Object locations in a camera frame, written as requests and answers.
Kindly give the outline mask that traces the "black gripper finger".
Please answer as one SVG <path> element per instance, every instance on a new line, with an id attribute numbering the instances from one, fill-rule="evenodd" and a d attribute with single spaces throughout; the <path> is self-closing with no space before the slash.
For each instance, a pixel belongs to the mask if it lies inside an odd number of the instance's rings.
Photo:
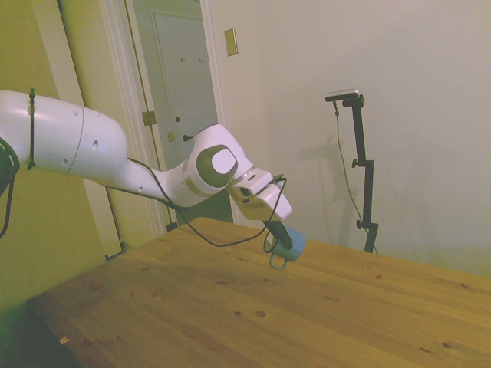
<path id="1" fill-rule="evenodd" d="M 292 238 L 281 221 L 267 221 L 266 228 L 273 237 L 280 241 L 286 248 L 293 247 Z"/>

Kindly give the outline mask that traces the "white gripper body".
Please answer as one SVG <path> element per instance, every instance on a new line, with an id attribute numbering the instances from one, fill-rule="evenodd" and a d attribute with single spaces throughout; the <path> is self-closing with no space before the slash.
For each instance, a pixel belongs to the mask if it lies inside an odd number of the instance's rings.
<path id="1" fill-rule="evenodd" d="M 251 196 L 244 195 L 238 187 L 229 186 L 229 194 L 249 220 L 281 221 L 292 213 L 290 203 L 277 184 L 268 184 L 262 191 Z"/>

